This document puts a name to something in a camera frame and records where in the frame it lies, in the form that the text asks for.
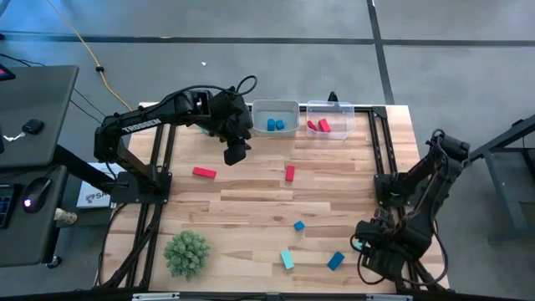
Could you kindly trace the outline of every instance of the computer mouse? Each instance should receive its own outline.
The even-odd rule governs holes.
[[[47,198],[47,190],[51,183],[52,180],[46,177],[39,177],[26,187],[22,196],[23,210],[26,213],[35,213],[43,208]]]

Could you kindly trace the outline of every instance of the keyboard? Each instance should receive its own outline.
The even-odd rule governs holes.
[[[19,190],[19,184],[0,184],[0,229],[8,228]]]

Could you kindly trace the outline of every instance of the yellow cable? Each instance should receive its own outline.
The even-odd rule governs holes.
[[[82,44],[87,48],[87,51],[89,51],[89,54],[91,54],[91,57],[93,57],[93,61],[95,64],[97,64],[97,67],[102,67],[100,66],[100,63],[99,63],[99,60],[97,59],[97,57],[94,55],[93,51],[91,51],[91,48],[89,47],[89,45],[84,41],[84,39],[79,35],[78,31],[76,31],[76,28],[73,27],[73,25],[71,25],[71,23],[69,22],[69,20],[67,20],[66,17],[64,17],[64,15],[50,2],[50,0],[47,0],[48,4],[50,4],[50,6],[53,8],[53,10],[56,11],[56,13],[58,14],[58,16],[64,21],[64,23],[69,26],[71,29],[73,29],[73,32],[74,34],[76,34],[76,36],[78,37],[78,39],[80,40],[80,42],[82,42]],[[126,109],[128,109],[129,111],[132,111],[132,108],[130,108],[130,106],[117,94],[115,93],[115,91],[113,91],[110,86],[108,85],[108,82],[106,81],[106,77],[104,76],[104,71],[99,71],[100,73],[100,77],[102,77],[102,81],[104,82],[104,85],[106,86],[106,89],[108,89],[108,91],[113,95],[115,96],[115,98],[117,98],[125,107]]]

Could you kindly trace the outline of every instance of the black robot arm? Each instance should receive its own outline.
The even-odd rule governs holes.
[[[128,151],[121,137],[158,125],[196,124],[227,143],[225,162],[233,165],[243,160],[250,149],[245,140],[251,138],[252,120],[242,95],[233,87],[222,89],[216,95],[207,90],[183,89],[167,95],[157,105],[140,106],[122,115],[115,113],[106,117],[95,131],[94,156],[99,161],[123,167],[137,180],[141,192],[157,190],[161,181],[156,166],[141,162]]]
[[[360,249],[363,266],[392,281],[401,280],[405,263],[414,263],[421,278],[430,278],[419,259],[436,234],[436,213],[468,158],[470,146],[442,130],[436,130],[427,144],[430,146],[429,153],[412,169],[375,183],[378,196],[389,195],[406,200],[415,193],[421,181],[431,176],[414,210],[395,224],[390,211],[380,208],[370,222],[359,222],[355,230],[354,238],[363,244]]]

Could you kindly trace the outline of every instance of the plastic bin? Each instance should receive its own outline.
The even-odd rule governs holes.
[[[331,131],[319,130],[318,121],[326,119]],[[347,102],[311,100],[307,103],[307,123],[312,121],[318,131],[307,126],[307,136],[326,139],[346,139],[354,131],[354,106]]]
[[[255,100],[252,123],[257,136],[292,137],[299,127],[299,103],[291,100]],[[268,131],[268,120],[282,120],[283,130]]]

